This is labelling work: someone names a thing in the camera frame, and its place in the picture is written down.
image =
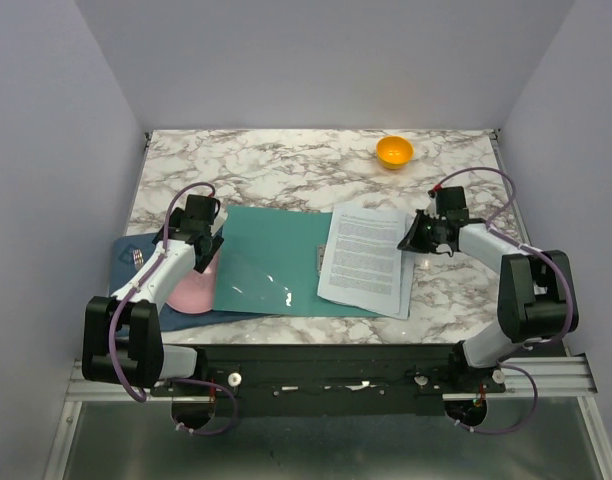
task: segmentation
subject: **gray wall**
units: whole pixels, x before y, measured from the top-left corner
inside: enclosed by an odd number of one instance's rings
[[[502,130],[533,242],[570,256],[612,441],[612,0],[579,0]]]
[[[78,0],[149,128],[499,127],[572,0]]]
[[[140,132],[74,2],[0,2],[0,479],[43,475]]]

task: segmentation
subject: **black bracket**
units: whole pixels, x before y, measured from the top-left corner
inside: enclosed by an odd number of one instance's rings
[[[219,213],[221,202],[213,197],[189,195],[184,209],[176,208],[168,222],[168,238],[181,240],[195,247],[195,270],[203,273],[206,267],[224,243],[221,235],[213,236],[211,226]],[[164,237],[162,227],[153,243],[157,244]]]
[[[579,323],[570,263],[559,250],[543,252],[566,277],[573,297],[573,323]],[[536,293],[535,287],[543,289]],[[504,255],[499,273],[497,317],[504,334],[513,342],[547,338],[561,332],[566,317],[564,286],[542,260],[521,254]]]
[[[117,305],[115,298],[93,297],[86,306],[82,373],[87,380],[119,383],[108,355],[108,330]],[[164,364],[157,306],[146,300],[128,303],[117,329],[124,325],[129,326],[130,332],[128,342],[117,342],[119,363],[131,385],[150,388]]]
[[[436,215],[416,210],[415,220],[406,236],[399,242],[399,250],[435,253],[440,245],[448,245],[449,253],[459,251],[459,230],[472,223],[483,223],[480,218],[469,218],[464,187],[446,187],[429,192],[435,199]]]

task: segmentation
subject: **paper document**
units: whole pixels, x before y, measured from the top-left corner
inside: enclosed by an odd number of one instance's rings
[[[383,315],[400,315],[402,252],[397,244],[405,223],[401,211],[336,205],[317,294]]]

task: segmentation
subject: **purple cable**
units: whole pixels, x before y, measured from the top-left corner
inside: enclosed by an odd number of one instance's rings
[[[222,387],[221,385],[217,383],[204,382],[202,380],[192,380],[190,378],[173,378],[171,381],[178,382],[178,383],[187,383],[190,385],[200,385],[202,387],[210,387],[216,390],[220,390],[224,392],[226,395],[228,395],[228,398],[230,398],[230,401],[233,402],[233,414],[230,416],[230,420],[228,421],[228,423],[224,425],[223,427],[220,427],[216,430],[208,430],[208,431],[195,430],[192,428],[188,428],[186,425],[184,425],[181,422],[178,422],[177,419],[173,417],[173,422],[175,422],[177,429],[184,430],[185,432],[188,432],[191,435],[197,435],[200,437],[212,437],[213,435],[219,435],[221,433],[224,433],[225,431],[229,430],[235,425],[235,422],[237,421],[237,412],[239,410],[239,406],[237,405],[237,399],[235,398],[235,395],[233,395],[233,393],[230,390]]]
[[[510,178],[510,176],[507,175],[506,173],[504,173],[501,170],[498,170],[496,168],[492,168],[492,167],[469,167],[469,168],[464,168],[462,170],[458,170],[458,171],[456,171],[454,173],[451,173],[447,177],[444,177],[437,185],[435,185],[434,190],[439,189],[444,182],[446,182],[447,180],[450,180],[453,177],[456,177],[457,175],[461,175],[462,173],[474,172],[474,171],[487,171],[487,172],[497,173],[498,175],[503,177],[508,182],[508,184],[510,185],[510,195],[508,197],[508,201],[506,203],[504,203],[499,209],[497,209],[486,220],[486,230],[488,232],[490,232],[492,235],[494,235],[497,238],[499,238],[500,240],[503,240],[503,241],[511,244],[512,246],[514,246],[514,247],[516,247],[516,248],[518,248],[520,250],[523,250],[526,253],[534,255],[537,258],[539,258],[541,261],[543,261],[546,265],[548,265],[553,270],[553,272],[557,276],[557,279],[561,282],[561,284],[564,287],[564,295],[566,297],[566,317],[564,318],[564,326],[562,327],[561,331],[557,335],[553,336],[550,340],[547,340],[545,342],[534,342],[534,343],[531,343],[531,344],[526,344],[526,345],[523,345],[522,348],[532,348],[532,347],[536,347],[536,346],[543,347],[543,346],[548,346],[548,345],[554,345],[554,344],[560,342],[564,338],[564,336],[568,333],[568,331],[570,330],[570,327],[571,327],[571,325],[573,323],[573,295],[572,295],[572,291],[570,289],[570,285],[568,284],[568,280],[566,280],[566,277],[565,277],[564,273],[560,270],[560,268],[557,265],[555,265],[555,263],[550,258],[548,258],[546,255],[544,255],[542,252],[540,252],[539,250],[534,249],[534,248],[532,248],[532,247],[530,247],[528,245],[525,245],[525,244],[523,244],[521,242],[518,242],[513,237],[511,237],[509,235],[506,235],[505,233],[500,232],[499,230],[495,229],[495,227],[493,226],[493,220],[495,220],[502,212],[504,212],[513,203],[513,201],[515,200],[515,197],[517,195],[517,193],[516,193],[517,189],[515,188],[515,182],[513,182],[513,179]],[[529,420],[532,418],[532,416],[535,414],[535,411],[537,410],[537,401],[538,401],[538,398],[539,398],[539,395],[537,393],[537,384],[535,383],[535,379],[530,375],[530,373],[528,373],[523,368],[517,367],[515,365],[506,365],[506,364],[503,364],[502,362],[504,360],[506,360],[509,356],[510,355],[507,355],[505,358],[499,359],[497,361],[497,364],[500,367],[502,367],[502,368],[508,368],[508,369],[516,370],[518,372],[523,373],[524,375],[526,375],[526,377],[530,381],[530,384],[533,387],[533,405],[532,405],[530,411],[528,412],[528,415],[526,415],[522,420],[517,422],[512,427],[503,428],[503,429],[500,429],[500,430],[488,430],[488,429],[485,429],[485,428],[468,427],[466,425],[458,423],[458,425],[460,425],[465,430],[468,430],[468,431],[470,431],[472,433],[481,433],[483,435],[504,435],[506,433],[516,432],[520,428],[524,427],[529,422]]]
[[[181,197],[191,188],[195,187],[208,187],[212,190],[211,196],[215,195],[215,187],[210,183],[206,182],[191,183],[190,185],[187,185],[179,192],[177,192],[177,194],[171,200],[170,205],[168,206],[168,210],[166,210],[166,218],[164,220],[164,238],[162,240],[162,247],[164,249],[164,252],[159,254],[153,265],[148,270],[146,270],[144,275],[139,278],[139,280],[137,281],[138,287],[141,287],[144,282],[146,282],[146,280],[148,280],[151,275],[155,273],[155,271],[157,271],[159,266],[164,261],[164,258],[166,258],[165,252],[168,250],[168,225],[170,223],[170,215],[173,212],[173,208],[175,208],[175,203],[177,203],[179,197]],[[129,383],[128,379],[126,378],[126,375],[124,374],[124,371],[122,370],[122,366],[119,363],[119,358],[117,358],[117,345],[115,343],[115,331],[117,330],[119,317],[124,311],[126,304],[130,301],[130,299],[133,297],[133,295],[135,295],[136,292],[137,287],[131,288],[126,294],[126,296],[122,299],[122,301],[119,302],[119,305],[117,305],[115,313],[113,313],[113,316],[110,321],[110,326],[108,327],[108,353],[110,355],[110,361],[113,364],[115,374],[117,375],[117,379],[119,380],[119,383],[121,383],[122,387],[124,387],[124,390],[126,390],[126,393],[128,393],[128,395],[130,395],[135,401],[144,403],[148,398],[146,392],[143,388],[140,388],[138,391],[135,391]]]

